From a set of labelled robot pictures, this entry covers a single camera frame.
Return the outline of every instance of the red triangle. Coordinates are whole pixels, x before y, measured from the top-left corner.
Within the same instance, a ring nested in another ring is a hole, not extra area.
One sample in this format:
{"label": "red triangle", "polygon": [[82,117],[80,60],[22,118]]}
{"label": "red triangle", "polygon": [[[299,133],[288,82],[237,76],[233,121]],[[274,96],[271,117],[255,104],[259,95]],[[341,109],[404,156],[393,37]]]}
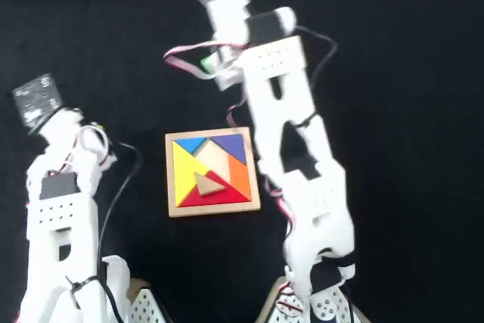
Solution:
{"label": "red triangle", "polygon": [[247,197],[240,194],[234,187],[229,185],[226,181],[224,181],[211,170],[205,176],[223,185],[225,189],[219,192],[207,194],[205,196],[200,196],[200,193],[198,193],[198,188],[197,186],[195,186],[178,207],[209,206],[213,204],[239,203],[250,201],[247,199]]}

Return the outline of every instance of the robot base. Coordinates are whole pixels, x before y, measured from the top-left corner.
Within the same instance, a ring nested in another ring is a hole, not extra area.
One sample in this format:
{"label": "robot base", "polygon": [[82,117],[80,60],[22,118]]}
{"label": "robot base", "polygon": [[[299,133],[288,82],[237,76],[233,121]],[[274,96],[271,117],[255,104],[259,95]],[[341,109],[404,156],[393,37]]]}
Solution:
{"label": "robot base", "polygon": [[[284,287],[287,280],[280,277],[267,296],[256,323],[306,323],[300,300],[293,295],[290,287]],[[348,302],[338,287],[331,287],[311,297],[311,323],[350,323]],[[355,323],[371,323],[355,306],[353,318]]]}

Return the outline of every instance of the tangram puzzle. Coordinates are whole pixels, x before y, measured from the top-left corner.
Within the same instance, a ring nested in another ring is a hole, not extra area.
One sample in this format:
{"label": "tangram puzzle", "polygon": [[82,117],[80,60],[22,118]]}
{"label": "tangram puzzle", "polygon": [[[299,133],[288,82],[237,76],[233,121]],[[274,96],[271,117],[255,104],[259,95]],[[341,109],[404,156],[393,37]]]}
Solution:
{"label": "tangram puzzle", "polygon": [[165,136],[171,217],[260,208],[249,128]]}

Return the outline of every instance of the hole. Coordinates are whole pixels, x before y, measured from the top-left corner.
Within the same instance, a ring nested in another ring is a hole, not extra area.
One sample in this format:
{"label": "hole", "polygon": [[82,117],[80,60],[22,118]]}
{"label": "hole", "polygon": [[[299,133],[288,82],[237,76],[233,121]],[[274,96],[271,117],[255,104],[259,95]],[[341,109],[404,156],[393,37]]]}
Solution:
{"label": "hole", "polygon": [[282,98],[282,89],[281,84],[279,83],[278,77],[271,77],[269,80],[271,83],[272,94],[276,98],[276,100],[280,100]]}
{"label": "hole", "polygon": [[67,231],[70,231],[71,228],[70,227],[64,227],[64,228],[58,228],[57,230],[55,230],[56,232],[58,233],[62,233],[62,232],[67,232]]}
{"label": "hole", "polygon": [[59,261],[64,261],[70,255],[70,244],[59,246]]}

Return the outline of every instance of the blue triangle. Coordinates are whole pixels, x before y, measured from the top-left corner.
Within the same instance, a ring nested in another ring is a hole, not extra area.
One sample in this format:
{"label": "blue triangle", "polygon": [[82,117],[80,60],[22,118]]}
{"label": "blue triangle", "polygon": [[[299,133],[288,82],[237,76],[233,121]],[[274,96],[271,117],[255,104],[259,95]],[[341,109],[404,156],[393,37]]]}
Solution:
{"label": "blue triangle", "polygon": [[193,154],[199,146],[205,141],[206,138],[186,138],[176,139],[176,144],[184,148],[188,153]]}
{"label": "blue triangle", "polygon": [[224,151],[246,164],[244,138],[242,134],[213,136],[211,139]]}

